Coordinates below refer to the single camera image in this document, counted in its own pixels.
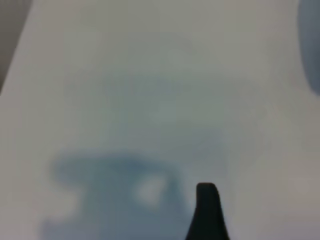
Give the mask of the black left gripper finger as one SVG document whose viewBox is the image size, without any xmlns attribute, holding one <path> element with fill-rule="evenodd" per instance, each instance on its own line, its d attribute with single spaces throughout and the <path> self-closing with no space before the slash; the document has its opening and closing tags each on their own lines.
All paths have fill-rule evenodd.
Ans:
<svg viewBox="0 0 320 240">
<path fill-rule="evenodd" d="M 213 183 L 196 186 L 196 204 L 186 240 L 229 240 L 221 199 Z"/>
</svg>

